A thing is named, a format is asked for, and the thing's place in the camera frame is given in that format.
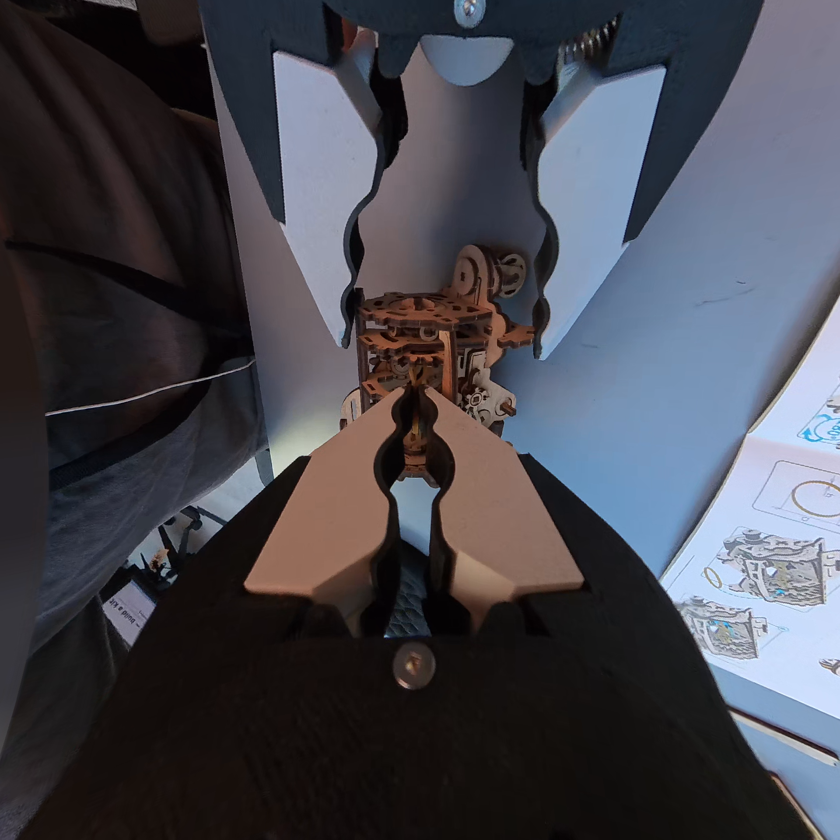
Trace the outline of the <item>white printed paper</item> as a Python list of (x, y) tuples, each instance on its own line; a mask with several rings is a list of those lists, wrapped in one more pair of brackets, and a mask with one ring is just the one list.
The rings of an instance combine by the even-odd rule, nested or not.
[(122, 640), (132, 647), (156, 606), (155, 599), (136, 580), (128, 580), (110, 595), (102, 595), (102, 609)]

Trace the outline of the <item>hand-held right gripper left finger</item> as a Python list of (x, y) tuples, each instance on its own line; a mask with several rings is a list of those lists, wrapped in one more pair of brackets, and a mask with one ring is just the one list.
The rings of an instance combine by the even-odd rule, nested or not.
[(371, 565), (398, 534), (396, 503), (381, 451), (403, 441), (398, 388), (315, 449), (245, 579), (249, 593), (299, 595), (335, 606), (361, 635), (375, 597)]

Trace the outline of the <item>person's grey trousers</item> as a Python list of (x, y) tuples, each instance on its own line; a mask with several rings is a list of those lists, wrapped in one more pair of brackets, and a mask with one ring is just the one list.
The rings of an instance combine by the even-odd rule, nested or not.
[(203, 498), (267, 445), (256, 367), (203, 384), (170, 434), (49, 494), (31, 649), (68, 624), (156, 526)]

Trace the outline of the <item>wooden mechanical model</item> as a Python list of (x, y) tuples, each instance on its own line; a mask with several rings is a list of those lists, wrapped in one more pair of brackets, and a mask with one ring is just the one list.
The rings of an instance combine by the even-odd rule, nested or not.
[(342, 404), (342, 433), (322, 447), (334, 463), (370, 469), (396, 429), (390, 411), (415, 388), (437, 391), (500, 435), (517, 397), (492, 380), (491, 368), (535, 338), (535, 328), (510, 320), (501, 302), (519, 293), (526, 275), (519, 254), (468, 245), (441, 290), (363, 299), (355, 317), (360, 385)]

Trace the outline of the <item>person's dark top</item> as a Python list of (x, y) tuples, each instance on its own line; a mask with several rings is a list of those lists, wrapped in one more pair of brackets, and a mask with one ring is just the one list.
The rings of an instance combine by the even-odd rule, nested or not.
[(2, 251), (45, 409), (214, 373), (249, 335), (215, 124), (2, 2)]

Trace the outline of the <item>black mesh chair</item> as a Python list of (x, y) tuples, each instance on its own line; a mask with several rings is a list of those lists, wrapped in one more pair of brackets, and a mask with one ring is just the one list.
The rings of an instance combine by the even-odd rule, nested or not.
[(397, 554), (400, 579), (384, 637), (430, 637), (431, 632), (424, 614), (428, 557), (405, 540), (400, 541)]

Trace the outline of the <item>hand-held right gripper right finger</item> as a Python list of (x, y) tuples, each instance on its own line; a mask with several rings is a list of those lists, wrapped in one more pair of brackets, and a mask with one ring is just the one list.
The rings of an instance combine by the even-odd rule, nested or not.
[(433, 389), (419, 396), (427, 468), (440, 491), (432, 517), (431, 581), (479, 629), (489, 610), (585, 580), (516, 450)]

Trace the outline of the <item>black metal frame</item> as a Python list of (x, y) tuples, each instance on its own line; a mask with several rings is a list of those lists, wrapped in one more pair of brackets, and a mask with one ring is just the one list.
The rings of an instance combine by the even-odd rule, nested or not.
[(125, 567), (156, 599), (176, 581), (187, 561), (228, 520), (200, 506), (188, 506), (153, 530), (130, 555)]

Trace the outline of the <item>thin plywood parts sheet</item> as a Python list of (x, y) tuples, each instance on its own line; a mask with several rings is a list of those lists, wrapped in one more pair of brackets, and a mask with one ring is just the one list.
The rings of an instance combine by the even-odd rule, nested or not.
[(786, 745), (787, 747), (794, 749), (800, 753), (803, 753), (804, 755), (814, 760), (817, 760), (823, 764), (826, 764), (831, 767), (839, 766), (838, 755), (832, 750), (823, 747), (822, 745), (819, 745), (804, 737), (793, 734), (790, 731), (779, 728), (774, 724), (763, 721), (748, 713), (744, 713), (743, 711), (738, 710), (736, 708), (729, 707), (728, 711), (732, 719), (735, 720), (735, 722), (737, 722), (739, 725), (742, 725), (746, 728), (750, 728), (755, 732), (762, 733), (763, 735), (772, 738), (777, 742), (780, 742)]

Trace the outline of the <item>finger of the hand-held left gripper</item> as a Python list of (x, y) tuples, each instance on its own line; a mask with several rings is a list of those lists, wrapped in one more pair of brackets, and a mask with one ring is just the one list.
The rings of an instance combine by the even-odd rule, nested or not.
[(534, 356), (547, 359), (627, 246), (628, 218), (666, 68), (604, 77), (559, 62), (558, 90), (528, 140), (527, 174), (546, 233), (534, 259)]
[(332, 67), (273, 55), (290, 250), (336, 343), (350, 343), (361, 257), (356, 223), (384, 171), (382, 110), (370, 86), (377, 35), (360, 28)]

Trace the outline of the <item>white instruction booklet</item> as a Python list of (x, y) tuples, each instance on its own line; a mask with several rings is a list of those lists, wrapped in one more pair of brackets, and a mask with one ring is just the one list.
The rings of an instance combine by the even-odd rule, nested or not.
[(711, 664), (838, 718), (838, 389), (745, 438), (662, 585)]

